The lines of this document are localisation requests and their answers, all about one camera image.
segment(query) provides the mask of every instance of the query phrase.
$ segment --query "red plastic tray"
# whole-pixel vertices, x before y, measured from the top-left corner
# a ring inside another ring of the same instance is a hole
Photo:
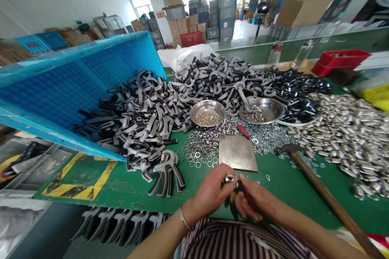
[[[342,54],[343,57],[335,57],[334,54]],[[328,68],[351,67],[358,66],[371,54],[361,50],[340,50],[340,51],[325,51],[319,63]]]
[[[318,75],[319,77],[325,77],[328,76],[333,69],[336,68],[350,68],[351,70],[354,70],[356,67],[358,67],[359,64],[353,65],[353,66],[339,66],[339,67],[328,67],[324,66],[323,64],[316,62],[315,66],[312,68],[311,72],[315,75]]]
[[[189,32],[187,34],[181,34],[181,41],[183,47],[190,47],[193,45],[200,45],[202,43],[201,41],[201,32]]]

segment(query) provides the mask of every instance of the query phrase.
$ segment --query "stainless steel bowl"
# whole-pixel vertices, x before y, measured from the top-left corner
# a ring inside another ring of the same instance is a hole
[[[198,114],[207,113],[207,112],[210,112],[211,114],[216,113],[215,116],[217,116],[217,118],[214,119],[215,120],[214,123],[211,123],[210,125],[203,125],[203,124],[201,124],[201,122],[196,120],[196,116]],[[216,125],[220,124],[225,117],[226,117],[226,110],[225,110],[224,106],[215,100],[200,101],[200,102],[196,103],[195,105],[193,105],[193,107],[190,110],[190,118],[192,119],[192,121],[195,124],[197,124],[201,127],[216,126]]]
[[[257,106],[259,109],[261,109],[263,111],[266,121],[260,123],[249,121],[248,119],[243,117],[243,111],[245,109],[244,109],[244,105],[242,105],[239,108],[239,116],[243,120],[249,123],[259,124],[259,125],[269,124],[279,120],[285,114],[285,106],[281,102],[273,98],[256,98],[252,101],[252,104],[250,105]]]

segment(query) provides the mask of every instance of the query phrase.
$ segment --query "worker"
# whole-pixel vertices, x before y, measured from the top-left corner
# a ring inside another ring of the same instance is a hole
[[[369,258],[243,174],[239,174],[239,179],[244,191],[236,192],[235,182],[222,184],[227,173],[232,173],[237,181],[235,171],[224,163],[212,169],[196,195],[148,236],[128,259],[172,258],[179,245],[181,253],[176,257],[176,252],[175,258],[183,259],[315,258],[307,246],[320,254],[319,258]],[[228,197],[244,219],[250,217],[257,223],[205,217]],[[277,225],[258,223],[263,216],[255,209]]]
[[[246,0],[242,0],[242,9],[240,11],[240,20],[243,20],[244,7],[246,6]]]

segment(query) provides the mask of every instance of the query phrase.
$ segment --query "bracelet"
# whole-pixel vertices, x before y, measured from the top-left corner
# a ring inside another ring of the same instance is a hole
[[[184,222],[185,226],[188,228],[189,231],[193,231],[195,228],[191,228],[188,223],[186,222],[185,218],[184,218],[184,215],[182,214],[182,209],[181,207],[183,206],[183,204],[180,205],[180,218],[181,218],[181,221]]]

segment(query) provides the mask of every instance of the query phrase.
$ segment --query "red screwdriver handle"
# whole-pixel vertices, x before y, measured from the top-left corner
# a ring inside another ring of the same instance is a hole
[[[238,125],[237,129],[248,139],[251,139],[250,134],[246,131],[246,129],[242,125]]]

